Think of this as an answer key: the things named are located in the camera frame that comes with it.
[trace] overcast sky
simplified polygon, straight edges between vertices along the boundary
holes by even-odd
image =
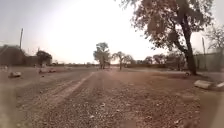
[[[222,5],[223,0],[215,0],[213,7],[220,24]],[[0,0],[0,45],[19,45],[24,28],[22,48],[27,53],[34,54],[39,47],[59,62],[92,62],[98,42],[135,59],[164,52],[151,50],[149,41],[131,27],[131,16],[131,8],[122,10],[114,0]],[[192,45],[202,50],[200,33],[193,34]]]

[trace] utility pole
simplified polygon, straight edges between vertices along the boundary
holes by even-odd
[[[207,61],[206,61],[206,54],[205,54],[205,42],[204,42],[204,38],[202,37],[202,46],[203,46],[203,51],[204,51],[204,60],[205,60],[205,70],[207,70]]]
[[[20,35],[20,42],[19,42],[20,49],[21,49],[21,45],[22,45],[22,39],[23,39],[23,28],[21,30],[21,35]]]

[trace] dirt road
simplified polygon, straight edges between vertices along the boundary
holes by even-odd
[[[27,128],[197,128],[205,92],[193,81],[115,69],[14,79],[5,82],[11,99],[5,122]]]

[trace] rock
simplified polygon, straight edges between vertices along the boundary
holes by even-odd
[[[152,116],[147,116],[146,118],[147,118],[147,119],[152,119]]]
[[[9,78],[16,78],[16,77],[21,77],[22,73],[21,72],[11,72],[9,74]]]
[[[179,120],[174,121],[174,124],[178,124],[178,123],[179,123]]]
[[[224,82],[215,85],[213,90],[215,90],[215,91],[223,91],[224,90]]]
[[[224,82],[222,82],[222,83],[216,85],[215,87],[217,87],[217,88],[223,88],[223,87],[224,87]]]
[[[202,89],[210,89],[213,86],[213,83],[209,81],[197,80],[194,83],[194,86]]]
[[[39,69],[39,74],[48,73],[48,72],[49,71],[47,69],[44,69],[44,68]]]
[[[106,104],[105,104],[105,103],[103,103],[102,105],[100,105],[100,107],[105,107],[105,105],[106,105]]]
[[[94,117],[95,117],[94,115],[91,115],[89,118],[92,119],[92,118],[94,118]]]
[[[190,76],[191,73],[190,72],[185,72],[185,76]]]
[[[54,73],[54,72],[56,72],[56,69],[51,68],[48,72],[49,73]]]
[[[127,103],[126,106],[130,106],[130,104]]]
[[[4,69],[7,70],[8,69],[8,66],[5,66]]]
[[[18,123],[18,124],[16,124],[16,126],[20,128],[21,127],[21,124]]]

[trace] tire track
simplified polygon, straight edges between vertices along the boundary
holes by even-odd
[[[45,113],[56,107],[60,102],[62,102],[66,97],[71,95],[78,87],[80,87],[87,79],[92,77],[95,73],[91,72],[86,77],[82,78],[80,81],[70,80],[62,85],[50,90],[37,98],[33,99],[31,102],[25,105],[23,109],[25,113],[25,119],[21,122],[21,126],[31,127],[31,123],[35,124],[40,120]]]

